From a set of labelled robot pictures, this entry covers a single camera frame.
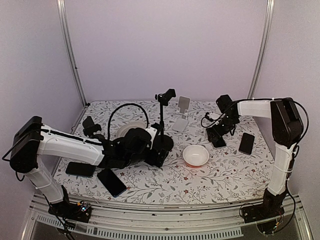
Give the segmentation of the tall black phone stand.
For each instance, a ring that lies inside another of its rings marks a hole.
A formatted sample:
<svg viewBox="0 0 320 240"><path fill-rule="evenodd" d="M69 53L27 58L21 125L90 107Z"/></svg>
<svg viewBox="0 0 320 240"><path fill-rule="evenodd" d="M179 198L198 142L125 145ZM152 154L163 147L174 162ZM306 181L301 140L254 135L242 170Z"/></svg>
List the tall black phone stand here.
<svg viewBox="0 0 320 240"><path fill-rule="evenodd" d="M164 107L169 105L169 101L176 97L176 91L173 88L168 89L165 93L159 93L155 95L155 100L159 102L159 114L160 114L160 130L153 141L153 147L160 151L166 150L170 152L173 149L174 141L168 135L165 135L165 122L164 122Z"/></svg>

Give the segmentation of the purple-backed black phone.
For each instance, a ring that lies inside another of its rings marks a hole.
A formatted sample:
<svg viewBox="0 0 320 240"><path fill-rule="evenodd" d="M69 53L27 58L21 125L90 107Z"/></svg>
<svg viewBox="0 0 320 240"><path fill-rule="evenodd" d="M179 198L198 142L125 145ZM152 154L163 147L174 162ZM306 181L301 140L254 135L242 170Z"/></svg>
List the purple-backed black phone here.
<svg viewBox="0 0 320 240"><path fill-rule="evenodd" d="M244 132L239 145L239 152L246 155L251 155L254 146L254 140L254 135Z"/></svg>

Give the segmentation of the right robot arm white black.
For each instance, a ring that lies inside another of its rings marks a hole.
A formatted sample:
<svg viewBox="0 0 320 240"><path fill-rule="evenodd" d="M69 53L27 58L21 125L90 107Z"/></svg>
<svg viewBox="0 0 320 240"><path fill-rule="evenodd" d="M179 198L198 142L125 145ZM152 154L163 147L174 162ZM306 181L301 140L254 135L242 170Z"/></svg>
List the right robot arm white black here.
<svg viewBox="0 0 320 240"><path fill-rule="evenodd" d="M271 120L272 137L275 142L275 158L271 179L264 191L263 203L258 213L269 218L282 205L292 174L294 159L299 151L299 142L307 129L304 127L298 102L290 97L241 99L233 101L229 95L221 95L216 104L221 115L214 117L206 112L204 119L210 122L205 126L208 140L214 145L223 142L223 135L234 134L241 116L268 118Z"/></svg>

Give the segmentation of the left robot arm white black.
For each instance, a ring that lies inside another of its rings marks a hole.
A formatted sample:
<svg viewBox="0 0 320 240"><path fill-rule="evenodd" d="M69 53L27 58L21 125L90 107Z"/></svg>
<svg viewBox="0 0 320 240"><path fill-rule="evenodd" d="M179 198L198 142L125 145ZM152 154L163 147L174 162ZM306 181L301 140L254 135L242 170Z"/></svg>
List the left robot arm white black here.
<svg viewBox="0 0 320 240"><path fill-rule="evenodd" d="M41 117L33 116L15 134L8 151L10 167L29 178L63 217L74 213L74 205L42 163L42 155L78 160L102 169L123 169L139 162L160 168L169 154L160 144L162 128L157 123L145 129L131 128L115 140L99 134L102 128L90 116L82 125L84 137L79 137L51 128L42 123Z"/></svg>

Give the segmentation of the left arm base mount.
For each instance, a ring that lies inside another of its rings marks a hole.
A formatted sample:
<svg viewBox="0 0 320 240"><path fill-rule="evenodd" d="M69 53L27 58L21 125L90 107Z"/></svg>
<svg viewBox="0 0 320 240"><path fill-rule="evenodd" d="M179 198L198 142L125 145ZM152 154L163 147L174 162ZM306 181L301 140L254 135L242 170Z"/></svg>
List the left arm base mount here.
<svg viewBox="0 0 320 240"><path fill-rule="evenodd" d="M63 219L88 223L92 214L92 206L83 200L77 203L70 203L64 199L59 203L50 203L48 213Z"/></svg>

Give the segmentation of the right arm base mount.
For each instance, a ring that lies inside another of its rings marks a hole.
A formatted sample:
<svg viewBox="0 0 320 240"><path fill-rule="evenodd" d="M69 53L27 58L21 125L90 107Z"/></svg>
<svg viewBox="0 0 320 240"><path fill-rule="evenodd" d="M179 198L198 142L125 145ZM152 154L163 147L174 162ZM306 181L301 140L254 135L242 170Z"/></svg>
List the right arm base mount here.
<svg viewBox="0 0 320 240"><path fill-rule="evenodd" d="M239 209L239 216L245 223L257 223L257 230L263 235L272 235L279 230L285 211L283 205L273 206L269 203L252 204L244 203Z"/></svg>

